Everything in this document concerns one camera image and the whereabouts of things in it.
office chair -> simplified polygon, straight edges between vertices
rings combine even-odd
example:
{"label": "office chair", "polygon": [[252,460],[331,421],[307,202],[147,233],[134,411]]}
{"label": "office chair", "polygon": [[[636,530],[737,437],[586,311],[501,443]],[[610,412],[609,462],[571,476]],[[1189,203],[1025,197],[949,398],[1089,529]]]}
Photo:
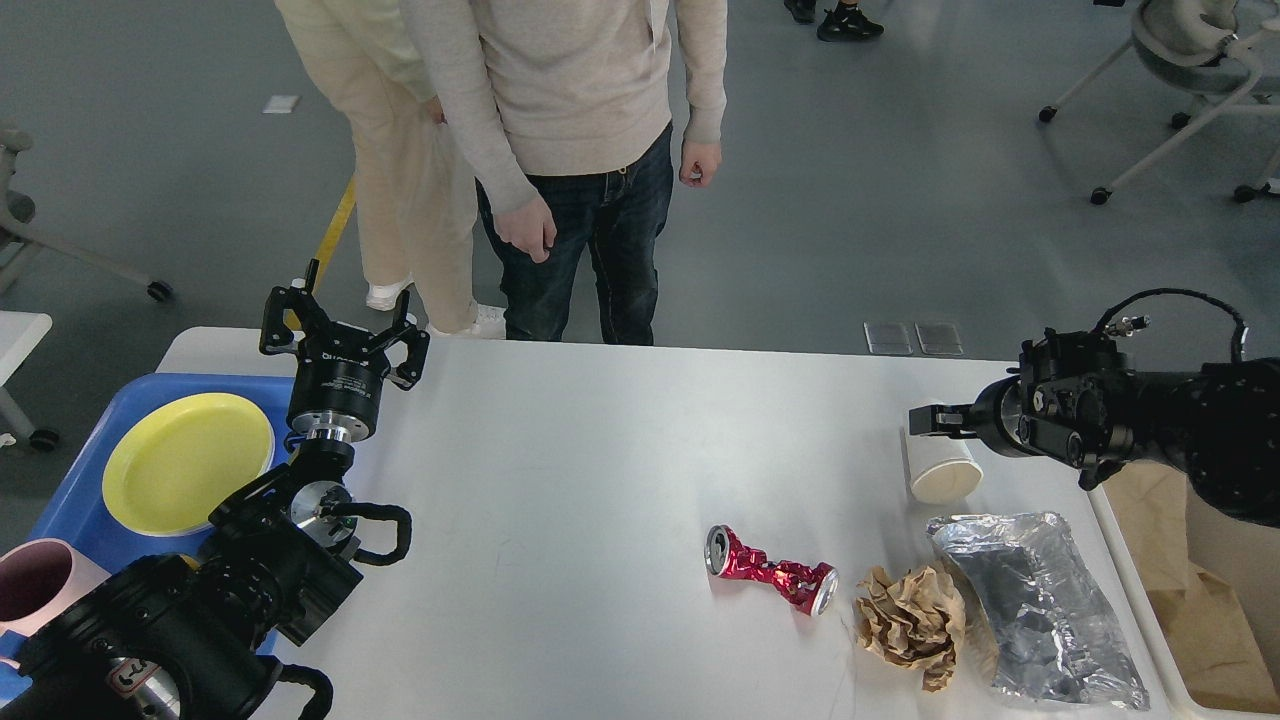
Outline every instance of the office chair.
{"label": "office chair", "polygon": [[[1048,123],[1085,86],[1133,47],[1143,67],[1170,86],[1192,95],[1192,108],[1176,113],[1170,126],[1179,131],[1146,158],[1105,186],[1093,188],[1089,201],[1103,205],[1119,187],[1171,152],[1213,118],[1226,113],[1276,115],[1280,105],[1268,102],[1280,91],[1280,76],[1267,74],[1260,46],[1280,37],[1280,0],[1271,0],[1277,14],[1262,20],[1261,28],[1238,37],[1235,0],[1143,0],[1132,15],[1133,32],[1089,74],[1080,78],[1052,105],[1039,111]],[[1233,197],[1248,202],[1261,192],[1280,192],[1272,187],[1272,174],[1280,167],[1280,146],[1252,184],[1240,184]]]}
{"label": "office chair", "polygon": [[29,150],[32,143],[31,135],[12,122],[0,120],[0,293],[42,247],[47,247],[143,286],[156,302],[173,297],[169,283],[29,225],[36,205],[26,195],[9,190],[9,177],[14,174],[18,154]]}

white paper cup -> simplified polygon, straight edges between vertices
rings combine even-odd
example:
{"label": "white paper cup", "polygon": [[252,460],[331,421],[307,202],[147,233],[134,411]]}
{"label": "white paper cup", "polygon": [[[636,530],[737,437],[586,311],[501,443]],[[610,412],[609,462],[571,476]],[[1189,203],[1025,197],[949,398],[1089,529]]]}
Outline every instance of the white paper cup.
{"label": "white paper cup", "polygon": [[902,442],[906,448],[906,487],[915,500],[947,505],[965,497],[982,482],[982,468],[973,461],[964,441],[913,436],[902,428]]}
{"label": "white paper cup", "polygon": [[29,638],[110,577],[65,541],[19,544],[0,557],[0,630]]}

gray floor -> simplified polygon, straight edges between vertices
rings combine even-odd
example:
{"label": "gray floor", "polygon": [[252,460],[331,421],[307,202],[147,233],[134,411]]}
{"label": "gray floor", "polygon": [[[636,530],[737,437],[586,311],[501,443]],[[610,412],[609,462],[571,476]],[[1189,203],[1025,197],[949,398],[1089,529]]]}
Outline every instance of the gray floor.
{"label": "gray floor", "polygon": [[[709,190],[676,187],[659,343],[863,354],[864,322],[954,322],[969,357],[1011,359],[1046,325],[1084,329],[1134,291],[1179,286],[1234,304],[1253,356],[1280,354],[1280,201],[1228,199],[1270,155],[1274,119],[1215,122],[1103,208],[1089,190],[1166,138],[1185,97],[1129,56],[1051,127],[1036,120],[1126,37],[1133,5],[867,0],[888,32],[844,46],[777,0],[735,0],[726,163]],[[260,114],[273,94],[302,101]],[[257,325],[268,290],[319,245],[352,159],[270,3],[0,4],[0,115],[36,136],[13,187],[40,227],[178,291],[156,305],[45,252],[0,296],[54,318],[8,387],[64,442],[0,450],[9,547],[178,332]],[[483,302],[502,304],[498,274],[477,243]],[[572,342],[599,340],[589,275]],[[348,232],[320,297],[348,322],[385,322],[362,295]],[[1226,357],[1225,315],[1180,299],[1140,309],[1157,323],[1129,343],[1140,368]]]}

yellow plate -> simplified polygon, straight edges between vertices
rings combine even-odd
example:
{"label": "yellow plate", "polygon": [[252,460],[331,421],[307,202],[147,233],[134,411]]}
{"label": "yellow plate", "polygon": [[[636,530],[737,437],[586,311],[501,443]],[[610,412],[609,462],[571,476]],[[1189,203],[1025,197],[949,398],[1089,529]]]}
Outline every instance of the yellow plate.
{"label": "yellow plate", "polygon": [[274,446],[266,415],[238,395],[174,400],[120,438],[102,471],[102,500],[136,533],[191,534],[207,527],[219,502],[270,468]]}

dark jeans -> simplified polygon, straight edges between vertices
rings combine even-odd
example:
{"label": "dark jeans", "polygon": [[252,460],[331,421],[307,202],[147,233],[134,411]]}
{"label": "dark jeans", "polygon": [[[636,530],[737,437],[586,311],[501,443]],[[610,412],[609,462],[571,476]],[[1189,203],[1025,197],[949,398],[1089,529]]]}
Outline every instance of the dark jeans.
{"label": "dark jeans", "polygon": [[498,237],[489,199],[480,190],[480,220],[502,260],[507,340],[559,341],[568,324],[573,275],[591,251],[600,334],[611,345],[653,345],[658,270],[653,249],[667,224],[675,170],[671,126],[635,163],[594,176],[529,176],[556,219],[556,243],[534,263]]}

